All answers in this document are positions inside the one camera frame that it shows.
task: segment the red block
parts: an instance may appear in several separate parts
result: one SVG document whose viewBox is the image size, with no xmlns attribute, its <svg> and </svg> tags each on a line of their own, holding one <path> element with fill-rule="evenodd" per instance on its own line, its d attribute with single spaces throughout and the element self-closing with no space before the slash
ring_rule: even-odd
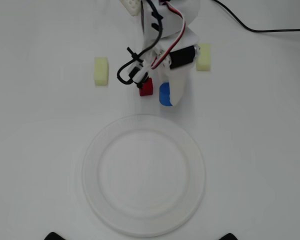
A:
<svg viewBox="0 0 300 240">
<path fill-rule="evenodd" d="M 151 96 L 154 94 L 154 85 L 152 83 L 152 78 L 149 78 L 146 83 L 143 84 L 143 88 L 139 89 L 141 97 Z"/>
</svg>

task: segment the foam block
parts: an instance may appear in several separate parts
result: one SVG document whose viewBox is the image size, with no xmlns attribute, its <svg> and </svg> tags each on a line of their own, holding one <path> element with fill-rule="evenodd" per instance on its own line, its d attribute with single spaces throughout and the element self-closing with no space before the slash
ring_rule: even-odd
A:
<svg viewBox="0 0 300 240">
<path fill-rule="evenodd" d="M 109 62 L 107 57 L 96 57 L 94 59 L 94 84 L 96 86 L 107 86 L 109 79 Z"/>
<path fill-rule="evenodd" d="M 196 70 L 209 72 L 211 70 L 211 52 L 209 43 L 199 43 L 201 55 L 196 60 Z"/>
</svg>

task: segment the black cable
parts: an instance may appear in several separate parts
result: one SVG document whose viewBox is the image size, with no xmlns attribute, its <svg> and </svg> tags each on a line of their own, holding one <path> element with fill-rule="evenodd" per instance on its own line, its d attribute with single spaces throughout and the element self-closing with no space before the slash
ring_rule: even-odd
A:
<svg viewBox="0 0 300 240">
<path fill-rule="evenodd" d="M 224 5 L 222 2 L 219 2 L 218 0 L 212 0 L 214 2 L 216 2 L 217 4 L 219 4 L 221 7 L 223 7 L 225 10 L 227 10 L 232 17 L 234 17 L 235 20 L 237 20 L 242 27 L 244 27 L 245 29 L 247 29 L 250 32 L 253 33 L 284 33 L 284 32 L 300 32 L 300 29 L 274 29 L 274 30 L 254 30 L 248 26 L 246 26 L 226 5 Z"/>
<path fill-rule="evenodd" d="M 149 50 L 153 49 L 155 45 L 157 45 L 157 43 L 160 41 L 161 37 L 162 37 L 162 33 L 163 33 L 163 25 L 162 25 L 162 21 L 161 21 L 161 16 L 160 14 L 158 13 L 158 10 L 156 9 L 155 5 L 153 4 L 152 0 L 146 0 L 147 3 L 150 5 L 153 13 L 154 13 L 154 16 L 155 18 L 157 19 L 158 21 L 158 25 L 159 25 L 159 34 L 158 34 L 158 37 L 156 38 L 156 40 L 150 45 L 148 46 L 147 48 L 145 48 L 142 52 L 140 52 L 138 55 L 134 56 L 132 54 L 132 57 L 133 59 L 129 62 L 127 62 L 125 65 L 123 65 L 122 67 L 120 67 L 120 69 L 118 70 L 116 76 L 117 78 L 119 79 L 119 81 L 125 85 L 130 85 L 132 84 L 134 81 L 132 79 L 129 79 L 128 81 L 125 81 L 122 79 L 122 77 L 120 76 L 120 73 L 128 66 L 130 66 L 131 64 L 133 64 L 135 61 L 141 61 L 143 62 L 142 60 L 140 60 L 140 57 L 145 54 L 146 52 L 148 52 Z"/>
<path fill-rule="evenodd" d="M 173 6 L 171 6 L 170 4 L 168 4 L 167 2 L 164 3 L 164 5 L 167 6 L 168 10 L 176 15 L 178 15 L 183 21 L 184 21 L 184 24 L 186 24 L 186 20 L 184 19 L 184 17 L 182 16 L 182 14 L 179 12 L 179 10 L 175 9 Z M 155 63 L 154 67 L 151 65 L 151 69 L 156 69 L 165 59 L 166 57 L 169 55 L 169 53 L 172 51 L 172 49 L 178 44 L 178 42 L 180 41 L 180 39 L 183 37 L 184 33 L 185 33 L 185 29 L 186 29 L 187 26 L 183 27 L 183 24 L 182 24 L 182 29 L 181 29 L 181 35 L 178 36 L 178 39 L 171 45 L 171 47 L 164 53 L 164 57 L 163 58 L 160 58 L 158 60 L 158 62 L 153 62 L 152 64 Z"/>
</svg>

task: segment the paper plate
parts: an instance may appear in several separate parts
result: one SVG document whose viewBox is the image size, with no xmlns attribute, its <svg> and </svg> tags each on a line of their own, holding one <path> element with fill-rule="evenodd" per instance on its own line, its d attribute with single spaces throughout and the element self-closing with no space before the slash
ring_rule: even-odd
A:
<svg viewBox="0 0 300 240">
<path fill-rule="evenodd" d="M 184 224 L 204 193 L 205 167 L 193 139 L 164 118 L 134 115 L 104 128 L 84 157 L 83 186 L 114 230 L 155 237 Z"/>
</svg>

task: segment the blue object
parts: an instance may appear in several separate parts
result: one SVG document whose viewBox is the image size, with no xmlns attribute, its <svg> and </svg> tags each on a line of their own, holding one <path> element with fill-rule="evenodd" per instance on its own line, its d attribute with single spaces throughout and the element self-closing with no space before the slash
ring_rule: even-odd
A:
<svg viewBox="0 0 300 240">
<path fill-rule="evenodd" d="M 170 102 L 170 86 L 168 82 L 165 82 L 160 86 L 160 103 L 163 106 L 172 106 Z"/>
</svg>

